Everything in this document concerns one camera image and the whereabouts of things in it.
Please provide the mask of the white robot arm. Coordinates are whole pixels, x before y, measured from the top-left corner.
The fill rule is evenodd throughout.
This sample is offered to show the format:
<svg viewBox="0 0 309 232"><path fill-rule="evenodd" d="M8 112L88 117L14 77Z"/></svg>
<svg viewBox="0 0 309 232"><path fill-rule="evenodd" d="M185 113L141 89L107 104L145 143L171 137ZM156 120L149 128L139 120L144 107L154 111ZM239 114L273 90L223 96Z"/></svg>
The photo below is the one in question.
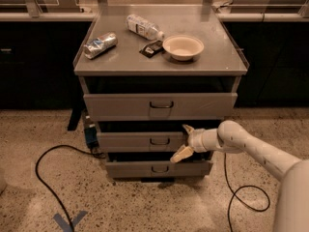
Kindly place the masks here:
<svg viewBox="0 0 309 232"><path fill-rule="evenodd" d="M187 141L171 162L194 153L245 152L280 182L273 232L309 232L309 159L299 159L266 143L234 121L224 121L210 130L183 127Z"/></svg>

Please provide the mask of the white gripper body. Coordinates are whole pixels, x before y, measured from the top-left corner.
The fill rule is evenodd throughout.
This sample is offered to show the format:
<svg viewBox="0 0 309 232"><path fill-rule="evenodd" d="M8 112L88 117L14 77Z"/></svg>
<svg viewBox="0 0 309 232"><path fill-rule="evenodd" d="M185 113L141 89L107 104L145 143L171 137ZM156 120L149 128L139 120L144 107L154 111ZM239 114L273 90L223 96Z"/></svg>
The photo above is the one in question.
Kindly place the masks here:
<svg viewBox="0 0 309 232"><path fill-rule="evenodd" d="M207 151L219 151L222 149L218 137L217 129L197 129L193 130L187 139L187 144L196 153Z"/></svg>

